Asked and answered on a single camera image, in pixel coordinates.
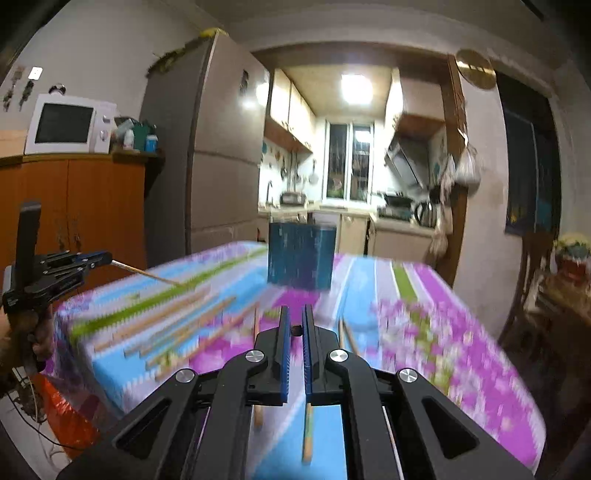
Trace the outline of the person's left hand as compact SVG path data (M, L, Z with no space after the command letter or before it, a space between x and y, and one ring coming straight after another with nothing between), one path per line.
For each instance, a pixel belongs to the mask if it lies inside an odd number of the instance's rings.
M48 360L54 351L53 330L51 309L42 317L35 311L9 316L1 310L1 372L23 366L30 356Z

